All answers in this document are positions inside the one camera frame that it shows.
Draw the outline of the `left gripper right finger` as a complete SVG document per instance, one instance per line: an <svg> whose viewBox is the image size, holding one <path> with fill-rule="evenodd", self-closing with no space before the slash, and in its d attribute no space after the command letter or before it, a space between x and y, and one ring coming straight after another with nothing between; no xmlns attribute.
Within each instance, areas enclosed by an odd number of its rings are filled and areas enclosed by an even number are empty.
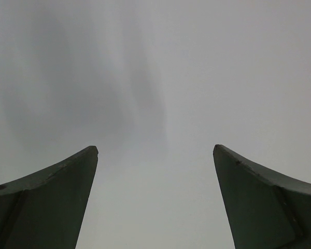
<svg viewBox="0 0 311 249"><path fill-rule="evenodd" d="M215 169L235 248L311 248L311 184L217 144Z"/></svg>

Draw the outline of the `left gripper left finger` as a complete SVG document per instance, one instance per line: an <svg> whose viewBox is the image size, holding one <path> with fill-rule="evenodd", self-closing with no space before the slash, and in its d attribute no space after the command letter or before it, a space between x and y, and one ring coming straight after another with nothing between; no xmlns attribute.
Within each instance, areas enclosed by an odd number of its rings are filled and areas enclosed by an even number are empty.
<svg viewBox="0 0 311 249"><path fill-rule="evenodd" d="M0 248L75 248L98 161L96 146L0 184Z"/></svg>

